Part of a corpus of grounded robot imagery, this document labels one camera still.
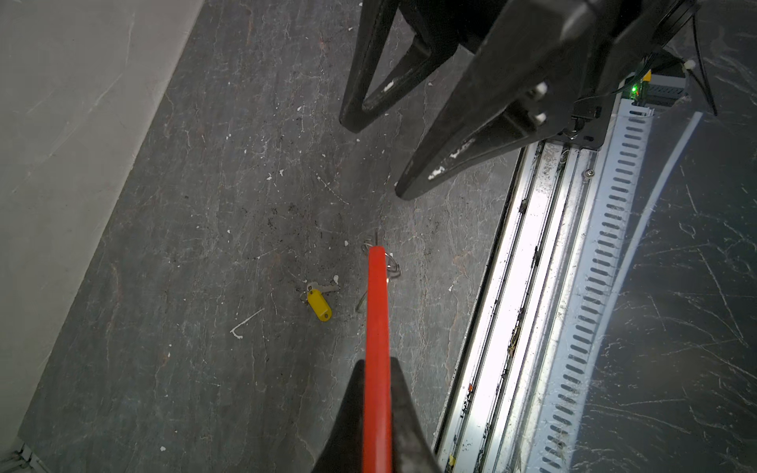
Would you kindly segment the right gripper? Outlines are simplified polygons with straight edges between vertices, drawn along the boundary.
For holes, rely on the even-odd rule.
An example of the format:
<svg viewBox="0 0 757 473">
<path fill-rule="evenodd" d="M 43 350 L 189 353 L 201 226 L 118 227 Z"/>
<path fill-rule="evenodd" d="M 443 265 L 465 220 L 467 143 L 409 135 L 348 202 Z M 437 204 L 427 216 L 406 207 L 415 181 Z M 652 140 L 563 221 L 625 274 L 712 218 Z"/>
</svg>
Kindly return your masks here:
<svg viewBox="0 0 757 473">
<path fill-rule="evenodd" d="M 474 57 L 395 186 L 411 200 L 477 164 L 561 137 L 599 147 L 695 1 L 444 1 L 444 38 Z"/>
</svg>

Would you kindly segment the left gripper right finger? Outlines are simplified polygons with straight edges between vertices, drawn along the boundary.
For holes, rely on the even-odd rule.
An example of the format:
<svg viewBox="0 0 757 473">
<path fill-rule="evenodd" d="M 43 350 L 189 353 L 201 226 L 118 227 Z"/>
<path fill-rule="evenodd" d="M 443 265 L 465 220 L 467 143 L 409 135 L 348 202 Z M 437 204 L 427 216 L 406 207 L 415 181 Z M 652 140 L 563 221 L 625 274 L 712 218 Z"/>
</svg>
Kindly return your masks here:
<svg viewBox="0 0 757 473">
<path fill-rule="evenodd" d="M 392 395 L 392 471 L 440 473 L 433 451 L 424 436 L 398 358 L 390 358 Z"/>
</svg>

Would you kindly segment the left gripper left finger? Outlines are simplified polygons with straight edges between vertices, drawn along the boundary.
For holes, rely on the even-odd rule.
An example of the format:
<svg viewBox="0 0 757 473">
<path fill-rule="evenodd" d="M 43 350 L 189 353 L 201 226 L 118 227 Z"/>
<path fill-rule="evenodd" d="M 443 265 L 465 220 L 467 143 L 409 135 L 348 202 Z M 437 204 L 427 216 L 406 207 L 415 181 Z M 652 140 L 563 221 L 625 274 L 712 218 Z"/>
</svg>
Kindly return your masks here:
<svg viewBox="0 0 757 473">
<path fill-rule="evenodd" d="M 352 370 L 323 452 L 311 472 L 361 472 L 363 455 L 365 361 Z"/>
</svg>

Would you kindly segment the yellow tagged key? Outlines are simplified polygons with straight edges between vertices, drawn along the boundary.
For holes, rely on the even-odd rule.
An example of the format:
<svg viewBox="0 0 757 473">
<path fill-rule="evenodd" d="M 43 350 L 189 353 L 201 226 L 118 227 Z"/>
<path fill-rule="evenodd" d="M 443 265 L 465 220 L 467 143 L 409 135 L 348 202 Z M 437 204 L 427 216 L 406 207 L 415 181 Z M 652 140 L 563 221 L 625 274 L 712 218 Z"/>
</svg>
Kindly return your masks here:
<svg viewBox="0 0 757 473">
<path fill-rule="evenodd" d="M 337 292 L 339 289 L 338 284 L 321 285 L 317 282 L 311 282 L 307 285 L 307 302 L 320 321 L 330 321 L 333 315 L 331 306 L 327 303 L 324 295 Z"/>
</svg>

